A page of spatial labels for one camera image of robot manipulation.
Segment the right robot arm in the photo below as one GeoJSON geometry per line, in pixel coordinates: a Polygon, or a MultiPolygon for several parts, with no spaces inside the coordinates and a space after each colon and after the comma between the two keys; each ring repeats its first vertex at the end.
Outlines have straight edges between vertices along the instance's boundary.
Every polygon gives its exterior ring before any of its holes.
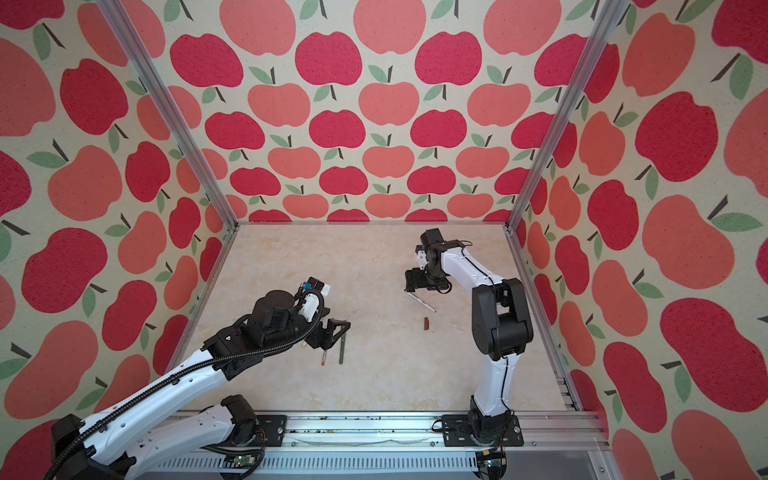
{"type": "Polygon", "coordinates": [[[411,297],[420,289],[447,294],[459,284],[471,297],[472,337],[486,366],[470,400],[468,423],[475,443],[494,445],[512,425],[513,377],[534,328],[523,283],[493,273],[469,246],[444,239],[437,228],[426,230],[415,247],[418,265],[405,272],[405,292],[411,297]]]}

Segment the right aluminium frame post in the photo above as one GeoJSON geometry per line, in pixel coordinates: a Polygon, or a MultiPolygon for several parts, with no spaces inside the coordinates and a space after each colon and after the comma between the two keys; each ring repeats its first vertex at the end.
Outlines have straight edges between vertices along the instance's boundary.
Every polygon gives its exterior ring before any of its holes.
{"type": "Polygon", "coordinates": [[[597,67],[608,40],[616,29],[616,23],[619,21],[623,10],[629,5],[629,1],[601,1],[601,4],[604,8],[598,12],[594,27],[587,38],[571,80],[558,103],[542,146],[534,156],[522,190],[517,195],[510,218],[504,226],[504,233],[509,238],[515,233],[525,208],[530,205],[530,200],[542,178],[546,164],[552,158],[552,154],[570,121],[572,112],[577,108],[578,102],[586,98],[584,93],[586,85],[597,67]]]}

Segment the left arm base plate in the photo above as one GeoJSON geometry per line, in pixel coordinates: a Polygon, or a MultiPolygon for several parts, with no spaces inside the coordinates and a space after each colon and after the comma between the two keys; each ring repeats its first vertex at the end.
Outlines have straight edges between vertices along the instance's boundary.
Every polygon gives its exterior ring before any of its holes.
{"type": "Polygon", "coordinates": [[[234,419],[232,431],[215,446],[235,448],[280,447],[286,431],[286,415],[256,415],[234,419]]]}

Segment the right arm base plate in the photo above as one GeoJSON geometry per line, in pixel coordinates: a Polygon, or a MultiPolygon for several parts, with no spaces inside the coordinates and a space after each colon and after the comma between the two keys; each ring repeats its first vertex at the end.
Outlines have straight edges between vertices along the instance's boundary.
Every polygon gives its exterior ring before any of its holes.
{"type": "Polygon", "coordinates": [[[443,415],[439,423],[446,447],[522,447],[524,438],[519,419],[506,412],[501,415],[443,415]]]}

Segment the aluminium front rail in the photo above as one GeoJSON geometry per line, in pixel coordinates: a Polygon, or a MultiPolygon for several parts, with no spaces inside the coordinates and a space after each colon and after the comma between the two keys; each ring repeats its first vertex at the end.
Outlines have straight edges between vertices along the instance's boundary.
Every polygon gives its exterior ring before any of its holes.
{"type": "Polygon", "coordinates": [[[602,428],[584,412],[523,412],[493,446],[466,415],[444,412],[288,412],[258,415],[246,446],[218,446],[218,408],[183,412],[129,449],[128,479],[369,476],[618,479],[602,428]]]}

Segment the left aluminium frame post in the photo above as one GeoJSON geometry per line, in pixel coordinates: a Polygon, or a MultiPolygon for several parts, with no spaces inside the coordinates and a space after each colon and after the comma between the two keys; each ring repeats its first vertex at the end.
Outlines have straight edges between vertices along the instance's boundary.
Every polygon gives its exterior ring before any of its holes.
{"type": "Polygon", "coordinates": [[[190,163],[206,195],[222,219],[224,229],[227,232],[236,233],[239,222],[234,211],[204,154],[194,140],[180,108],[154,66],[153,59],[144,46],[127,10],[120,1],[97,1],[96,4],[136,70],[137,76],[152,97],[177,146],[190,163]]]}

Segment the green pen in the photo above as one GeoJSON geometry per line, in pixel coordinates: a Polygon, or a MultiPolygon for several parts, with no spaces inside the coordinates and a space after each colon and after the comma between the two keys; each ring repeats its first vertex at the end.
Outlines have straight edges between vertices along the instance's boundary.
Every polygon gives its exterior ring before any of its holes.
{"type": "Polygon", "coordinates": [[[338,355],[338,364],[339,365],[343,365],[344,364],[345,345],[346,345],[346,333],[342,334],[341,339],[339,341],[339,355],[338,355]]]}

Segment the aluminium frame post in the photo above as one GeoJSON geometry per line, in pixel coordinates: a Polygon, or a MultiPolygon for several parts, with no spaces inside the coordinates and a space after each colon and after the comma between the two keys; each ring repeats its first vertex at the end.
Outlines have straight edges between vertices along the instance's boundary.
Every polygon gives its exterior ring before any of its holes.
{"type": "Polygon", "coordinates": [[[522,190],[517,195],[510,218],[504,226],[504,233],[509,238],[515,233],[525,208],[530,205],[530,200],[542,178],[546,164],[552,158],[552,154],[570,121],[572,112],[577,108],[578,102],[586,98],[584,93],[586,85],[597,67],[608,40],[616,29],[616,23],[619,21],[623,10],[629,5],[629,1],[601,1],[601,4],[604,8],[598,12],[594,27],[587,38],[571,80],[558,103],[542,146],[534,156],[522,190]]]}
{"type": "Polygon", "coordinates": [[[222,219],[224,229],[227,232],[236,233],[239,222],[234,211],[204,154],[194,140],[180,108],[154,66],[153,59],[144,46],[127,10],[120,1],[97,1],[96,4],[136,70],[137,76],[152,97],[177,146],[190,163],[206,195],[222,219]]]}

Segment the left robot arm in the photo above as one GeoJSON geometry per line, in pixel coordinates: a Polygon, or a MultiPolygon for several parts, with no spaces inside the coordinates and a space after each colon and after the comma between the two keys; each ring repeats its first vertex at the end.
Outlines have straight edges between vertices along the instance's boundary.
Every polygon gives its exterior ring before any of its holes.
{"type": "Polygon", "coordinates": [[[176,368],[125,399],[81,419],[70,414],[52,429],[48,479],[135,479],[190,450],[264,457],[266,429],[248,401],[230,395],[184,420],[181,407],[233,380],[264,359],[305,343],[328,350],[349,329],[329,318],[330,286],[309,278],[296,293],[273,290],[249,314],[220,329],[176,368]]]}

